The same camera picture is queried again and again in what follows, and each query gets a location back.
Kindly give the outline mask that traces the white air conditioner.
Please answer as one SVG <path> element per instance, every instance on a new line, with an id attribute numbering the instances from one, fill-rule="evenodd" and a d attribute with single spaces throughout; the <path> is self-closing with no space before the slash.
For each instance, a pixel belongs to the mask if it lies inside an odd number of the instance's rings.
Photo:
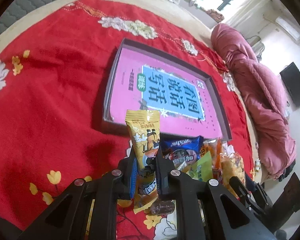
<path id="1" fill-rule="evenodd" d="M 277 17 L 275 23 L 279 25 L 292 39 L 300 40 L 300 28 L 292 24 L 289 20 Z"/>

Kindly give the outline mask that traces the clear bag of rice crackers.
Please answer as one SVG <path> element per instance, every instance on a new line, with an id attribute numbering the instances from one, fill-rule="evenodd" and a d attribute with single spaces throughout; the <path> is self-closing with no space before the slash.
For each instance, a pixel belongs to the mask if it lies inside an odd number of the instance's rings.
<path id="1" fill-rule="evenodd" d="M 245 184 L 245 170 L 243 158 L 234 150 L 232 145 L 228 145 L 227 142 L 222 144 L 222 151 L 219 154 L 220 164 L 222 168 L 223 185 L 235 196 L 234 192 L 229 184 L 230 178 L 237 176 L 239 180 Z"/>

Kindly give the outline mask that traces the dark chocolate candy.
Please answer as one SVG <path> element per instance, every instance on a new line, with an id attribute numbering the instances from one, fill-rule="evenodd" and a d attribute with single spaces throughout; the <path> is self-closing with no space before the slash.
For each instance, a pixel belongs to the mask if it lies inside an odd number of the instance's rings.
<path id="1" fill-rule="evenodd" d="M 159 200 L 154 201 L 150 207 L 152 215 L 169 215 L 175 210 L 175 203 L 173 200 Z"/>

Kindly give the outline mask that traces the orange clear snack bag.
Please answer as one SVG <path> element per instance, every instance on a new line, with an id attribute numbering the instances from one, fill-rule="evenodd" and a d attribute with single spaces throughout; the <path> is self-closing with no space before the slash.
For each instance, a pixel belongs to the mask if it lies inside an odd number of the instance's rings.
<path id="1" fill-rule="evenodd" d="M 213 177 L 218 181 L 221 181 L 222 179 L 222 168 L 220 164 L 221 149 L 222 149 L 222 141 L 219 138 L 204 140 L 200 148 L 201 157 L 208 152 L 210 153 Z"/>

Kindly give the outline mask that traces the blue cookie packet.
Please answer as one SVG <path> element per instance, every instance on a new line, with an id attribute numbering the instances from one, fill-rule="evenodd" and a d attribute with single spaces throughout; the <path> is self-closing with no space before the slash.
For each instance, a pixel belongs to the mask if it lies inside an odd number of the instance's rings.
<path id="1" fill-rule="evenodd" d="M 202 137 L 165 140 L 161 143 L 162 154 L 173 162 L 175 169 L 186 173 L 200 159 L 202 142 Z"/>

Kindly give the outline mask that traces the green snack packet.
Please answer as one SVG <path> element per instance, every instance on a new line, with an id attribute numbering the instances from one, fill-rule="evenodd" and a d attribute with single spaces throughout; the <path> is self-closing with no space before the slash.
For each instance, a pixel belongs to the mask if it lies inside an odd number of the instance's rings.
<path id="1" fill-rule="evenodd" d="M 208 151 L 198 161 L 190 166 L 188 174 L 192 179 L 203 182 L 207 182 L 209 179 L 213 178 L 212 158 L 210 151 Z"/>

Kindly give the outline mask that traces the black television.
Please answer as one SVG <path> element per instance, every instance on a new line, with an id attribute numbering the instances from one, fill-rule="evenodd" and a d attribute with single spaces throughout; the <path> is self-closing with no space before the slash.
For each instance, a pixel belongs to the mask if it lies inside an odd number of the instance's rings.
<path id="1" fill-rule="evenodd" d="M 292 62 L 280 72 L 280 76 L 292 102 L 296 107 L 300 107 L 300 70 Z"/>

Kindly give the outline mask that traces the pink quilted duvet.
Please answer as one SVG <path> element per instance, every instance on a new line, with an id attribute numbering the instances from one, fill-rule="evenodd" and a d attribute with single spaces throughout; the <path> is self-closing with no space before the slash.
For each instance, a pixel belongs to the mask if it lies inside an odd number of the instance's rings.
<path id="1" fill-rule="evenodd" d="M 278 179 L 296 159 L 296 142 L 285 116 L 287 95 L 281 80 L 259 63 L 250 44 L 227 24 L 211 34 L 214 50 L 225 61 L 257 133 L 258 157 L 268 178 Z"/>

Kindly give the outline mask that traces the yellow long snack packet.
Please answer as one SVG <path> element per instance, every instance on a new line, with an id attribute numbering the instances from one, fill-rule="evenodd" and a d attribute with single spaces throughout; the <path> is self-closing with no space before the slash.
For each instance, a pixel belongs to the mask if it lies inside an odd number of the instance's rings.
<path id="1" fill-rule="evenodd" d="M 149 208 L 157 199 L 155 161 L 160 146 L 160 113 L 128 110 L 125 118 L 137 162 L 134 213 Z"/>

